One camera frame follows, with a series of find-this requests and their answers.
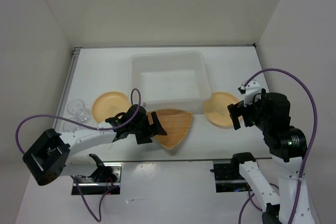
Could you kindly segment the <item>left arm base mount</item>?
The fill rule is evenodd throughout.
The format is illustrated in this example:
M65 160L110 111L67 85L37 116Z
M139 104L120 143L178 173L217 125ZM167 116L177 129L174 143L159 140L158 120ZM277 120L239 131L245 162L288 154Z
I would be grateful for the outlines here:
M108 195L120 194L120 182L122 163L105 162L105 166L110 167L111 175L102 175L99 180L95 181L91 177L76 175L75 180L79 184L82 193L86 195L103 195L108 191Z

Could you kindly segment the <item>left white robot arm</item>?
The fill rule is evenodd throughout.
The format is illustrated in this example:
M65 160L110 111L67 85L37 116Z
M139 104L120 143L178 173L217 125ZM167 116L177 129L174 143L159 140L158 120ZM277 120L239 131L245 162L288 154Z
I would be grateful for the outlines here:
M166 136L158 116L146 114L144 107L132 105L127 112L106 119L97 127L74 132L58 133L45 130L23 155L23 162L39 186L45 186L60 176L86 176L93 182L114 181L113 169L106 166L96 154L89 154L94 164L83 167L70 165L67 159L92 147L109 144L135 136L138 144L151 143L156 135Z

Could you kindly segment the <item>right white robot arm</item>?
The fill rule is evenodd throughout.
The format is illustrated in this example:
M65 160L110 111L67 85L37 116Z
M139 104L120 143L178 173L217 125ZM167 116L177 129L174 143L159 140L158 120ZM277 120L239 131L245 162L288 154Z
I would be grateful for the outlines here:
M240 101L228 106L234 129L256 126L262 131L272 160L277 166L279 191L274 192L249 152L234 154L230 172L244 178L262 207L263 223L314 223L307 182L300 172L308 151L303 132L290 124L290 102L280 93L258 93L249 104Z

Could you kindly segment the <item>woven bamboo triangular basket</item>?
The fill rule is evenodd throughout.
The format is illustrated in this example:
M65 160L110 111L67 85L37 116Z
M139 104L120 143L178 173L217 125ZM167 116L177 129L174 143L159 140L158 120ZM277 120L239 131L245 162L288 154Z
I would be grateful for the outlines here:
M187 136L193 113L178 109L160 109L155 113L167 135L156 135L153 138L164 148L171 150Z

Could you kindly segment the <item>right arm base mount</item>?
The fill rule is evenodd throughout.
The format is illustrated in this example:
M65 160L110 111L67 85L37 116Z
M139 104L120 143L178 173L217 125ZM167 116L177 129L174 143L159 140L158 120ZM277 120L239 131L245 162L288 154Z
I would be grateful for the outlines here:
M234 171L230 160L213 161L210 172L214 175L217 193L237 193L250 189L247 181Z

